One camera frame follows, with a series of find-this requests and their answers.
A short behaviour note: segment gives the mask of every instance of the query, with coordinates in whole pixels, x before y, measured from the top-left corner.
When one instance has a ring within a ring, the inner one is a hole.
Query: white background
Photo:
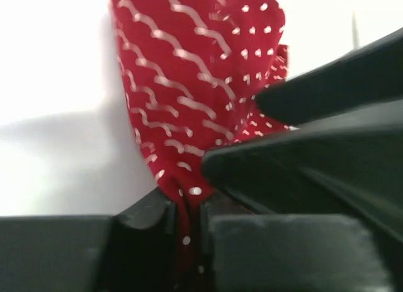
[[[279,0],[290,76],[403,26],[403,0]],[[133,145],[108,0],[0,0],[0,215],[118,213],[156,186]]]

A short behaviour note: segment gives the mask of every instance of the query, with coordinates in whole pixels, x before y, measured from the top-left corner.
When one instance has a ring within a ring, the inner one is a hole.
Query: polka dot fabric
[[[204,152],[287,129],[254,95],[287,74],[275,0],[111,0],[134,138],[178,206],[175,278],[194,267]]]

